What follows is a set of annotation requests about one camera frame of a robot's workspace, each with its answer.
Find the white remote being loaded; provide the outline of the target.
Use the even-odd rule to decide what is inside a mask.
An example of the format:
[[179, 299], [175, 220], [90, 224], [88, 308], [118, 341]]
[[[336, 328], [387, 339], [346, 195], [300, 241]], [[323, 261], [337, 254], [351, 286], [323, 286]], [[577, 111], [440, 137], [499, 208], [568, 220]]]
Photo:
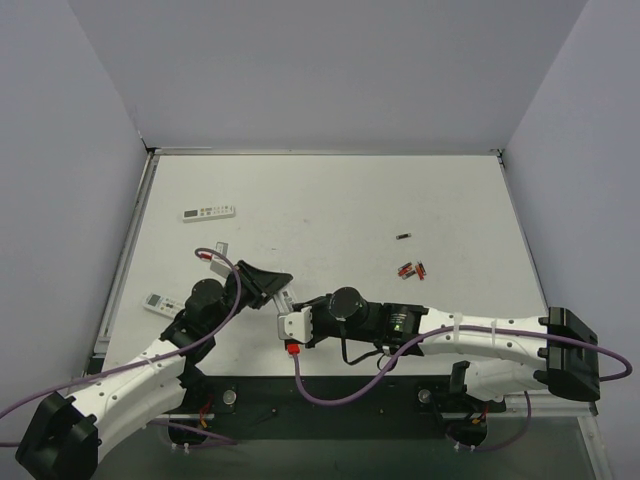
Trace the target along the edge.
[[297, 302], [296, 296], [290, 287], [279, 290], [272, 298], [278, 318], [286, 320], [294, 312], [294, 304]]

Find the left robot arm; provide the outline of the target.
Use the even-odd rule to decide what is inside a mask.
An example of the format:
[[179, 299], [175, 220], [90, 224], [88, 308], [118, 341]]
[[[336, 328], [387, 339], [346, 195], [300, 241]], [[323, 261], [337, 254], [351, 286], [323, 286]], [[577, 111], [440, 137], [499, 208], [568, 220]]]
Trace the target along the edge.
[[284, 289], [289, 273], [238, 261], [225, 281], [197, 282], [159, 338], [129, 363], [104, 371], [68, 396], [47, 395], [15, 453], [35, 479], [89, 479], [113, 448], [156, 417], [204, 402], [197, 364], [215, 335], [242, 309], [259, 309]]

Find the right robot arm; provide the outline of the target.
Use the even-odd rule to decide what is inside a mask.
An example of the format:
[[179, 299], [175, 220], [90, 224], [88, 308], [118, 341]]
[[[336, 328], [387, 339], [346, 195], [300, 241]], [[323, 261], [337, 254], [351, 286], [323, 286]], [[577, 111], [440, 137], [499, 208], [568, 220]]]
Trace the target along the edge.
[[562, 399], [600, 398], [598, 337], [571, 310], [543, 316], [488, 318], [421, 305], [377, 303], [353, 287], [293, 303], [278, 318], [282, 340], [313, 348], [327, 338], [373, 345], [387, 355], [461, 356], [451, 389], [479, 401], [525, 390]]

